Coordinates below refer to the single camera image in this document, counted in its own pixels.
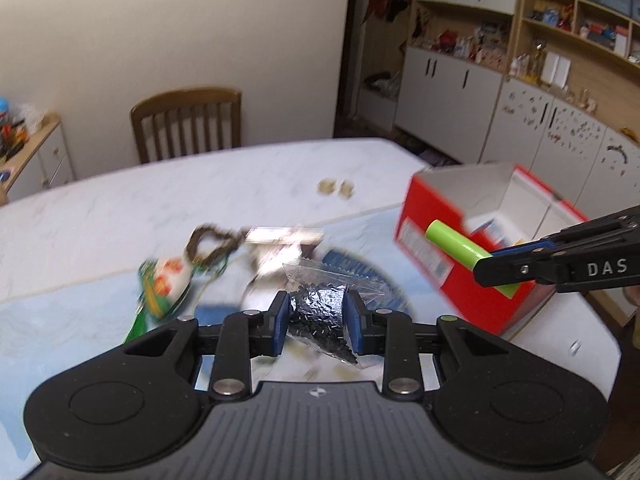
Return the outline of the green cylinder tube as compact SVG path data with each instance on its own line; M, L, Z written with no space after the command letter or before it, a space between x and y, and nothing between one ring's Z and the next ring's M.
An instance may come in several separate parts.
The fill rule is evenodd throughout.
M473 271L480 260L491 257L486 249L439 220L427 227L425 238L469 271Z

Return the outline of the bag of black beads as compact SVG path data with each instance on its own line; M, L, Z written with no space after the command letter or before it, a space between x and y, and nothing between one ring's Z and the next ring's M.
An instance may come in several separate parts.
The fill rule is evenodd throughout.
M359 292L364 305L374 310L407 311L401 291L367 263L331 250L321 261L303 260L284 267L291 298L288 333L319 351L356 367L371 365L350 346L345 332L342 303L347 289Z

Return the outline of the green white embroidered pouch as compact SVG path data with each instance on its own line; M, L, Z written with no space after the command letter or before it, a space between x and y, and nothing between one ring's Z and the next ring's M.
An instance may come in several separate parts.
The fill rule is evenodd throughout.
M146 260L138 269L140 296L126 342L144 335L152 324L164 322L188 294L194 266L185 256Z

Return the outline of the red white cardboard box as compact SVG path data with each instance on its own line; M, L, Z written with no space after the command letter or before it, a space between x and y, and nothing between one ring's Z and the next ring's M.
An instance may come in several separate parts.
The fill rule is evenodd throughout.
M534 174L512 162L449 166L413 175L395 240L462 318L501 334L552 295L525 282L510 296L474 282L469 257L458 261L426 237L434 221L446 224L484 252L521 245L587 217Z

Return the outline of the beige tape roll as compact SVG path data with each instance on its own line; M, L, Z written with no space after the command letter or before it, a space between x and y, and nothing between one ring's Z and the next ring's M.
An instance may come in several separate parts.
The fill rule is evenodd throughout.
M325 178L318 182L318 193L324 196L332 195L336 190L336 180Z
M347 180L344 180L340 188L338 189L338 195L343 197L345 200L349 200L355 193L355 185Z

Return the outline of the dark wooden chair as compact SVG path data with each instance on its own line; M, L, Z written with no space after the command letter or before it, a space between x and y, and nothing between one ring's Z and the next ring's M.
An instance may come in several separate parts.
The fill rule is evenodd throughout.
M242 91L229 87L170 90L129 113L142 165L242 146Z

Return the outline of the white drawer sideboard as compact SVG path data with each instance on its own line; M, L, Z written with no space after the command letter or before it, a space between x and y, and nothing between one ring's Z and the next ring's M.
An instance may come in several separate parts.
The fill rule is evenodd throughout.
M76 180L67 153L61 117L44 115L40 129L24 148L1 162L1 205L21 200Z

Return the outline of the white wall cabinet unit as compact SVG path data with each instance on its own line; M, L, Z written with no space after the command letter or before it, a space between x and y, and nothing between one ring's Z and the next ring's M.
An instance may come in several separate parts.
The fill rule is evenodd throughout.
M368 0L358 114L515 162L590 217L639 200L639 0Z

